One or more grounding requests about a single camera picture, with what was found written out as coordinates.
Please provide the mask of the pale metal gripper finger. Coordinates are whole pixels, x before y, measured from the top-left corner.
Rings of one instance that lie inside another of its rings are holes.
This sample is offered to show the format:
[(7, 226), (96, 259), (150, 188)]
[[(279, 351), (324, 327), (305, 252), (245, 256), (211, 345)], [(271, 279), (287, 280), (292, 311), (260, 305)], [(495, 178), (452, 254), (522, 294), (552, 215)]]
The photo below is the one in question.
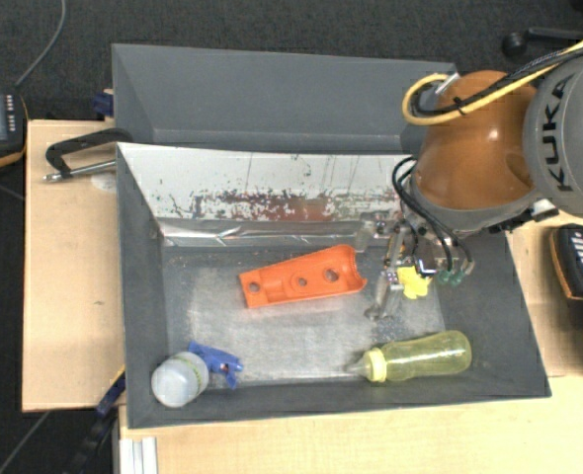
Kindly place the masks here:
[(390, 272), (382, 271), (379, 273), (375, 284), (374, 303), (365, 311), (365, 316), (370, 320), (379, 320), (386, 316), (387, 296), (391, 287)]
[(403, 296), (404, 286), (400, 283), (392, 283), (386, 288), (382, 302), (382, 316), (391, 317), (397, 311)]

